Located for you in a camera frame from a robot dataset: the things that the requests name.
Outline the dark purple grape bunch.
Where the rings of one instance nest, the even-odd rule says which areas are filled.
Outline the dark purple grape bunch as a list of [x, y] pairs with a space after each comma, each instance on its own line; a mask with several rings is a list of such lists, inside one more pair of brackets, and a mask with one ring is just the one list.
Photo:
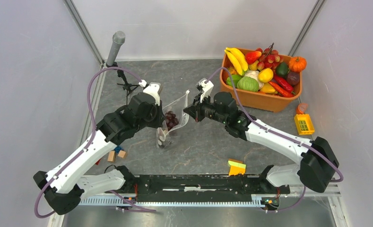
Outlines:
[[165, 123], [169, 131], [179, 124], [179, 120], [173, 111], [165, 113]]

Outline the clear dotted zip top bag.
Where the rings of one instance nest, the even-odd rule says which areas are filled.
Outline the clear dotted zip top bag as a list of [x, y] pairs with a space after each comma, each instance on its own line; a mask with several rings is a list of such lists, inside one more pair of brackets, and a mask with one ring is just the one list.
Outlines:
[[189, 121], [189, 115], [184, 113], [184, 108], [188, 106], [188, 95], [186, 90], [183, 96], [172, 101], [163, 108], [164, 121], [156, 131], [156, 146], [158, 148], [168, 148], [174, 146], [181, 140], [180, 129]]

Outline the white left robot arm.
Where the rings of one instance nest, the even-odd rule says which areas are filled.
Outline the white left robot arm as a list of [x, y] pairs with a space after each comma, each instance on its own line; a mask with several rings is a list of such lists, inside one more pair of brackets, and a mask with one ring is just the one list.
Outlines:
[[133, 96], [128, 105], [106, 114], [96, 125], [91, 136], [68, 158], [54, 169], [38, 171], [33, 179], [40, 188], [34, 212], [39, 218], [38, 203], [42, 197], [59, 215], [72, 211], [91, 196], [121, 190], [130, 192], [136, 179], [125, 166], [85, 177], [84, 174], [105, 154], [143, 128], [158, 128], [164, 121], [162, 102], [158, 92], [143, 91]]

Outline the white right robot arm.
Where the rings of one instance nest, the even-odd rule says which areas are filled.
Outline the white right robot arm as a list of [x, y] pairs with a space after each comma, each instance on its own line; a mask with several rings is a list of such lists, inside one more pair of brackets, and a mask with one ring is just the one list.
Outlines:
[[322, 193], [335, 181], [334, 174], [341, 173], [339, 162], [326, 139], [317, 137], [310, 140], [270, 127], [239, 109], [229, 92], [219, 92], [213, 100], [209, 96], [196, 96], [183, 111], [197, 122], [209, 118], [222, 123], [231, 136], [261, 144], [291, 159], [291, 165], [268, 166], [263, 172], [259, 188], [265, 193], [295, 183]]

